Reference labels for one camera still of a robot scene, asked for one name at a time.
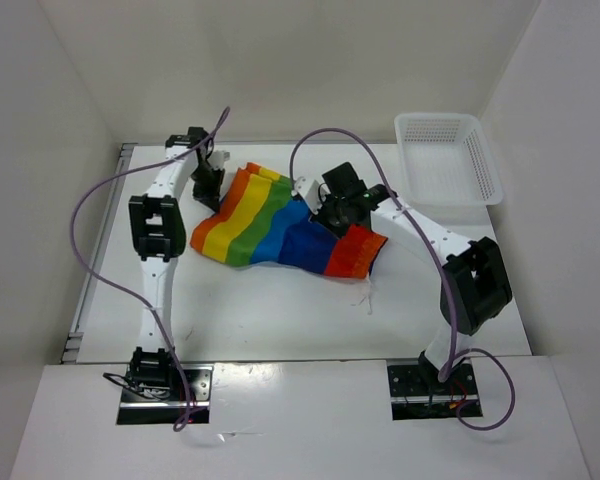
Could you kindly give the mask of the rainbow striped shorts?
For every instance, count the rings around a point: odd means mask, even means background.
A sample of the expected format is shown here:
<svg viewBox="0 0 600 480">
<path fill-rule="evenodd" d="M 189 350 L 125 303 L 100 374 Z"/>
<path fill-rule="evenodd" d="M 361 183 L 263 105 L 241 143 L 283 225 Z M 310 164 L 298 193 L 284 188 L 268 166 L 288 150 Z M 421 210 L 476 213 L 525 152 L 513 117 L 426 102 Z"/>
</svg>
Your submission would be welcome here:
<svg viewBox="0 0 600 480">
<path fill-rule="evenodd" d="M 237 170 L 219 211 L 194 228 L 190 246 L 234 268 L 272 262 L 326 277 L 364 279 L 386 242 L 362 226 L 336 237 L 291 197 L 289 178 L 249 162 Z"/>
</svg>

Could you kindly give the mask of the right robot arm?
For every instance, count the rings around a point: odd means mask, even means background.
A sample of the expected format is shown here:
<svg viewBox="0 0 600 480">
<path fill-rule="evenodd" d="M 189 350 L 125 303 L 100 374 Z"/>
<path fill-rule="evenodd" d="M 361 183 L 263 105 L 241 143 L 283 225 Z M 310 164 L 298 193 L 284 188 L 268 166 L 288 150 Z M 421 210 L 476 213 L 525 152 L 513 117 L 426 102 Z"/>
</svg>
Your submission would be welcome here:
<svg viewBox="0 0 600 480">
<path fill-rule="evenodd" d="M 420 385 L 440 393 L 482 325 L 513 299 L 500 248 L 489 237 L 474 240 L 421 214 L 380 183 L 369 187 L 345 162 L 322 175 L 322 182 L 299 178 L 295 194 L 311 219 L 338 237 L 365 227 L 429 261 L 441 281 L 439 306 L 446 325 L 420 355 Z"/>
</svg>

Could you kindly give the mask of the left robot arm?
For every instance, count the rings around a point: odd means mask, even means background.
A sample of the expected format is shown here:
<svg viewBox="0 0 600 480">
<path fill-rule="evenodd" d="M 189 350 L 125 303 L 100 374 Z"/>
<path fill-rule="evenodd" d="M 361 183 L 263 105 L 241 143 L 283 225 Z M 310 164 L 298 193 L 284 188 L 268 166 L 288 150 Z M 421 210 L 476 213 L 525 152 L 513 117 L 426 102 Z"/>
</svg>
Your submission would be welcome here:
<svg viewBox="0 0 600 480">
<path fill-rule="evenodd" d="M 184 392 L 170 351 L 172 287 L 187 234 L 179 199 L 186 183 L 193 182 L 193 198 L 216 212 L 224 180 L 226 152 L 214 151 L 214 139 L 202 127 L 165 142 L 170 162 L 161 168 L 148 190 L 129 199 L 133 248 L 140 259 L 143 306 L 138 346 L 129 365 L 127 381 L 147 396 L 165 400 Z"/>
</svg>

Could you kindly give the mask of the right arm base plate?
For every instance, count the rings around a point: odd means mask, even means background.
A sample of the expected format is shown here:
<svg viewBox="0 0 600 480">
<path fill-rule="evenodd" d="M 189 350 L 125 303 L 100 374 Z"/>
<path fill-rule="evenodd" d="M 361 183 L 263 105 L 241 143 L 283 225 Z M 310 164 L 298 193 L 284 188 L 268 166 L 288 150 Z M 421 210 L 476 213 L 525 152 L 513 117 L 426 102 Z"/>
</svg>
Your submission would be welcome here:
<svg viewBox="0 0 600 480">
<path fill-rule="evenodd" d="M 473 366 L 464 362 L 447 383 L 429 386 L 416 360 L 387 364 L 393 421 L 482 417 Z"/>
</svg>

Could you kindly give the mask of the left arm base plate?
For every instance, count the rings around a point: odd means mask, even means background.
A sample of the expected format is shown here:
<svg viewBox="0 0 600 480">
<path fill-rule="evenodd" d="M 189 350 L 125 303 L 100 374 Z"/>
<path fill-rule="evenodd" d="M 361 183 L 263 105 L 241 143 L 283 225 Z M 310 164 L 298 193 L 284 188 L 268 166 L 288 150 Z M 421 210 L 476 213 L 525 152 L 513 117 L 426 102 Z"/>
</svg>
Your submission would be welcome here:
<svg viewBox="0 0 600 480">
<path fill-rule="evenodd" d="M 194 393 L 194 407 L 189 425 L 208 424 L 214 367 L 211 364 L 190 364 L 184 368 Z M 120 426 L 172 425 L 185 413 L 183 387 L 174 391 L 166 387 L 132 387 L 127 380 L 122 389 L 116 424 Z"/>
</svg>

